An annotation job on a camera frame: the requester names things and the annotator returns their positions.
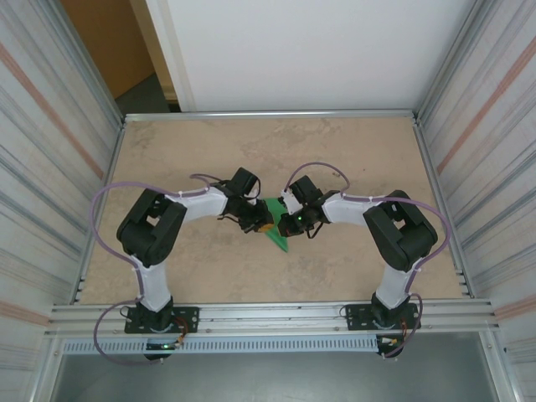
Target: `wooden table surface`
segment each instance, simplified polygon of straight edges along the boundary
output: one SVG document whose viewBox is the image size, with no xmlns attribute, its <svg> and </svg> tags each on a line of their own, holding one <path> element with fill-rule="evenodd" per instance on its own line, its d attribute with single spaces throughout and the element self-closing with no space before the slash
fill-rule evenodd
<svg viewBox="0 0 536 402">
<path fill-rule="evenodd" d="M 242 166 L 261 179 L 268 198 L 310 161 L 342 169 L 352 183 L 349 194 L 402 189 L 435 204 L 408 118 L 129 122 L 113 181 L 188 190 L 202 187 L 188 179 L 190 173 L 230 178 Z M 322 191 L 343 186 L 325 167 L 303 173 Z M 116 250 L 117 227 L 140 193 L 122 188 L 108 195 L 100 233 Z M 440 221 L 426 216 L 439 244 Z M 244 234 L 228 220 L 198 219 L 182 227 L 167 259 L 169 289 L 176 302 L 318 302 L 368 300 L 381 281 L 384 261 L 366 228 L 324 225 L 314 240 L 290 238 L 289 248 L 285 253 L 264 234 Z M 448 250 L 424 267 L 413 290 L 425 298 L 461 297 Z M 136 294 L 131 267 L 96 245 L 81 302 L 112 303 Z"/>
</svg>

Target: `white wall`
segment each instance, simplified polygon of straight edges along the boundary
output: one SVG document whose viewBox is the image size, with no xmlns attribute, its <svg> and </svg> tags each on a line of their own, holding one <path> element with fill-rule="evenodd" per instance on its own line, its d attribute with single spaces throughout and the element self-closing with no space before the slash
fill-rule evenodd
<svg viewBox="0 0 536 402">
<path fill-rule="evenodd" d="M 184 111 L 414 108 L 473 0 L 147 0 Z"/>
</svg>

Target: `green cloth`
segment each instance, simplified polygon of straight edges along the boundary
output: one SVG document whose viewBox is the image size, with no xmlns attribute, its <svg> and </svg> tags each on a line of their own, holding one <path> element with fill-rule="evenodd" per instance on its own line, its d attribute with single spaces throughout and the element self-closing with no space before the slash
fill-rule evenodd
<svg viewBox="0 0 536 402">
<path fill-rule="evenodd" d="M 268 210 L 274 218 L 275 225 L 273 228 L 265 232 L 265 235 L 267 235 L 271 241 L 276 243 L 280 249 L 288 253 L 288 242 L 286 241 L 286 237 L 281 237 L 279 230 L 277 229 L 277 224 L 279 224 L 281 216 L 286 213 L 286 208 L 277 201 L 277 198 L 264 198 L 264 200 L 266 201 Z"/>
</svg>

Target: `aluminum rail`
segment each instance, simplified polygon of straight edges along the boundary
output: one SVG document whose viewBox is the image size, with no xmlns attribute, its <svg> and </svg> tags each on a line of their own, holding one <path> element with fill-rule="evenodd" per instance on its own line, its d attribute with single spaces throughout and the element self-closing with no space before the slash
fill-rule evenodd
<svg viewBox="0 0 536 402">
<path fill-rule="evenodd" d="M 333 335 L 348 334 L 346 319 L 339 315 L 346 304 L 369 301 L 330 301 L 308 303 L 249 303 L 177 305 L 200 308 L 198 332 L 203 336 Z M 107 306 L 63 306 L 52 311 L 46 338 L 90 338 L 96 319 Z M 146 338 L 146 334 L 125 334 L 125 318 L 119 309 L 110 312 L 99 328 L 103 338 Z M 498 330 L 489 300 L 424 300 L 420 332 L 480 332 Z M 356 333 L 381 334 L 374 330 Z M 153 334 L 152 338 L 169 338 Z"/>
</svg>

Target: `wooden door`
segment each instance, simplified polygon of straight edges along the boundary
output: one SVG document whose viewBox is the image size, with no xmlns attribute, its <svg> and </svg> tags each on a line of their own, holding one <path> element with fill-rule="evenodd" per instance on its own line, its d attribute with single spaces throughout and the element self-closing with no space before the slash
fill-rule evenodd
<svg viewBox="0 0 536 402">
<path fill-rule="evenodd" d="M 114 98 L 154 73 L 129 0 L 61 0 Z"/>
</svg>

